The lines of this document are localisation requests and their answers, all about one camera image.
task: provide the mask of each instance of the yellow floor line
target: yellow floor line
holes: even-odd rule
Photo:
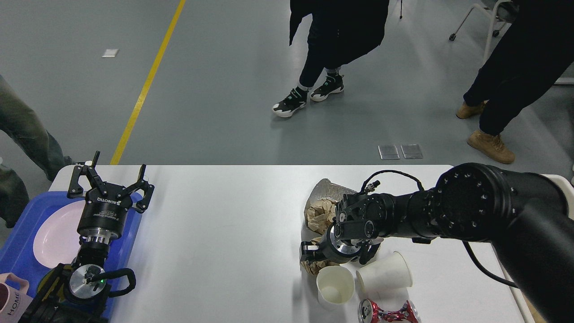
[[[131,112],[130,119],[127,121],[126,128],[123,131],[122,137],[119,139],[118,146],[115,149],[114,156],[111,158],[111,165],[117,165],[119,160],[122,158],[123,150],[126,149],[127,141],[130,138],[131,131],[134,129],[136,120],[138,119],[139,112],[145,102],[145,98],[148,96],[149,88],[152,86],[153,78],[156,77],[156,72],[160,66],[161,59],[164,57],[165,48],[168,46],[169,39],[172,37],[174,28],[176,27],[177,20],[183,10],[185,0],[180,0],[177,6],[176,13],[173,15],[172,22],[169,24],[168,31],[165,33],[164,41],[161,43],[160,50],[157,52],[156,59],[153,61],[152,68],[149,71],[148,78],[143,84],[142,91],[139,94],[138,101],[135,103],[134,110]]]

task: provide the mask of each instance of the crushed soda can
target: crushed soda can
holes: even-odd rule
[[[382,310],[377,303],[370,299],[364,299],[359,304],[359,322],[360,323],[379,323],[379,322],[411,322],[421,323],[417,310],[413,302],[406,301],[398,311]]]

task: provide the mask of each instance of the aluminum foil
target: aluminum foil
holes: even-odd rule
[[[309,229],[309,224],[307,223],[307,216],[305,214],[305,211],[311,206],[311,203],[315,201],[320,201],[322,199],[330,199],[339,202],[341,201],[341,199],[343,199],[343,194],[355,194],[355,193],[356,191],[352,189],[348,189],[341,185],[331,183],[331,181],[327,178],[320,180],[311,191],[311,194],[309,195],[309,198],[305,203],[305,209],[303,211],[305,226]]]

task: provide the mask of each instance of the paper cup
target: paper cup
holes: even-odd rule
[[[6,284],[7,280],[17,282],[20,289],[14,289]],[[24,314],[28,305],[32,302],[32,297],[26,295],[29,283],[11,272],[0,275],[0,322],[16,323]]]
[[[319,304],[333,309],[348,302],[355,293],[353,274],[341,266],[329,266],[321,269],[317,275]]]
[[[397,251],[356,271],[365,293],[413,286],[413,277],[405,259]]]

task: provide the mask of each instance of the white table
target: white table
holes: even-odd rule
[[[156,186],[143,214],[128,267],[137,287],[117,300],[112,323],[357,322],[364,295],[339,310],[317,301],[315,277],[299,265],[305,201],[323,178],[358,190],[381,169],[418,177],[426,189],[451,166],[148,166]],[[139,166],[97,166],[104,181],[130,185]],[[72,166],[50,191],[67,190]],[[396,174],[380,175],[378,193],[417,190]],[[87,189],[87,181],[80,182]],[[490,244],[473,244],[480,261],[502,276]],[[389,238],[377,257],[400,251],[414,285],[376,297],[389,310],[411,299],[424,323],[532,322],[524,300],[483,275],[460,241],[430,245]],[[345,264],[355,274],[358,264]]]

